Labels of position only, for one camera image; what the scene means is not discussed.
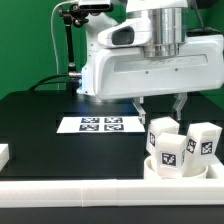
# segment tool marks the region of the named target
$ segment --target black table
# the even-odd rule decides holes
[[[172,95],[156,96],[145,98],[144,108],[148,112],[150,118],[158,118],[162,116],[170,116],[171,108],[174,103]],[[85,140],[85,135],[76,136],[58,136],[56,129],[58,123],[64,115],[99,115],[105,116],[121,116],[121,115],[137,115],[134,107],[129,103],[118,103],[111,105],[91,106],[88,102],[78,102],[73,96],[63,91],[37,91],[37,92],[15,92],[6,96],[0,101],[0,142],[8,142],[11,149],[11,160],[8,167],[1,172],[2,180],[33,180],[33,179],[79,179],[86,177],[94,177],[99,171],[97,163],[95,170],[91,175],[86,170],[81,170],[82,176],[77,175],[77,171],[72,169],[72,163],[69,158],[65,158],[65,162],[61,162],[59,168],[55,157],[50,168],[45,172],[39,170],[41,166],[47,167],[49,164],[44,160],[36,161],[36,156],[49,157],[54,150],[57,149],[57,138],[63,138],[60,144],[71,144],[69,138],[75,137],[80,143]],[[210,121],[221,127],[224,127],[224,111],[203,97],[199,93],[189,95],[187,104],[182,111],[182,121],[180,122],[181,134],[186,134],[190,123]],[[113,141],[120,141],[122,150],[128,139],[130,145],[138,144],[140,148],[145,148],[145,136],[143,135],[116,135]],[[217,153],[219,159],[224,160],[223,153],[223,134],[221,136]],[[138,160],[142,160],[144,150],[140,150]],[[32,162],[28,162],[26,156],[31,156]],[[140,178],[138,173],[130,175],[128,178]],[[100,174],[98,177],[104,178],[106,173]],[[93,208],[11,208],[0,209],[1,223],[42,223],[42,224],[70,224],[70,223],[107,223],[107,224],[146,224],[146,223],[222,223],[224,218],[224,206],[143,206],[143,207],[93,207]]]

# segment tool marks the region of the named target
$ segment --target white paper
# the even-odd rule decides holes
[[[64,117],[57,133],[145,132],[137,116]]]

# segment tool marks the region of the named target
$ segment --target white container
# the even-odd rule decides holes
[[[151,156],[151,166],[152,166],[152,170],[154,170],[155,172],[157,172],[157,160],[155,157]]]
[[[153,159],[154,158],[152,156],[149,156],[144,161],[144,179],[145,180],[153,180],[153,179],[161,180],[162,179],[152,167]]]
[[[195,170],[185,171],[183,179],[194,180],[194,179],[206,179],[208,173],[208,166],[198,168]]]
[[[207,179],[0,181],[0,208],[224,205],[224,167],[215,157]]]

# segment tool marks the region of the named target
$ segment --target cable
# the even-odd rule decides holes
[[[224,36],[224,33],[219,31],[219,30],[216,30],[216,29],[213,29],[211,27],[204,27],[204,28],[197,28],[197,29],[189,29],[188,30],[188,34],[204,34],[204,35],[209,35],[209,34],[221,34]]]
[[[69,77],[69,75],[68,74],[52,75],[52,76],[49,76],[47,78],[44,78],[44,79],[40,80],[38,83],[44,83],[46,81],[49,81],[49,80],[52,80],[52,79],[56,79],[56,78],[61,78],[61,77]]]
[[[29,88],[29,91],[34,91],[38,86],[49,85],[49,84],[59,84],[59,83],[67,83],[67,81],[37,83],[36,85]]]
[[[198,19],[198,22],[199,22],[201,28],[204,29],[205,25],[202,20],[201,14],[199,12],[196,0],[192,0],[192,8],[194,9],[195,15],[197,16],[197,19]]]

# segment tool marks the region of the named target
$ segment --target metal cylinder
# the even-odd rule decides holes
[[[151,9],[131,12],[128,18],[148,17],[152,23],[152,40],[144,47],[145,57],[174,56],[185,42],[187,8]]]

